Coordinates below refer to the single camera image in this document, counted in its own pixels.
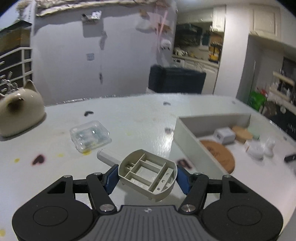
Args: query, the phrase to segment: green container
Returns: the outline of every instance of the green container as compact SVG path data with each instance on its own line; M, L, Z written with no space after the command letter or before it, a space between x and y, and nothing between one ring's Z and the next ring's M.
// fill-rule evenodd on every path
M262 112L266 102L266 97L260 93L252 91L250 93L248 105L258 112Z

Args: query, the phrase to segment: clear plastic container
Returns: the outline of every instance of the clear plastic container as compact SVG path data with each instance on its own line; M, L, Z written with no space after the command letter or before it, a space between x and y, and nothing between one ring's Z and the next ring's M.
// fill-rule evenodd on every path
M75 147L81 153L112 141L109 131L97 120L72 128L70 135Z

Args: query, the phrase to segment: metal screw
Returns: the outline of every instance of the metal screw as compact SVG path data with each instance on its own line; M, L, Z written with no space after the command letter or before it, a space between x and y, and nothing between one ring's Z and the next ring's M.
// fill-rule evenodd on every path
M106 203L100 206L100 210L103 212L111 212L115 207L112 204Z
M196 207L192 204L185 204L181 207L181 210L187 213L193 212L196 210Z

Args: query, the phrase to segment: cat ear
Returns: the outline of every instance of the cat ear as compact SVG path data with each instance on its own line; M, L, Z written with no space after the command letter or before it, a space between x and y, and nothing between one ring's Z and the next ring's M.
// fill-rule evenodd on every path
M27 80L27 83L25 84L24 89L33 90L34 92L38 93L35 85L33 84L33 82L31 80Z

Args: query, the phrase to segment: ceiling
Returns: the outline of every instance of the ceiling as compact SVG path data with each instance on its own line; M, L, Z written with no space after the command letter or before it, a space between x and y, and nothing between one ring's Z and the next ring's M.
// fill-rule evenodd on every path
M179 12L187 12L195 9L211 8L218 5L238 3L257 3L279 6L279 2L276 0L177 0L177 7Z

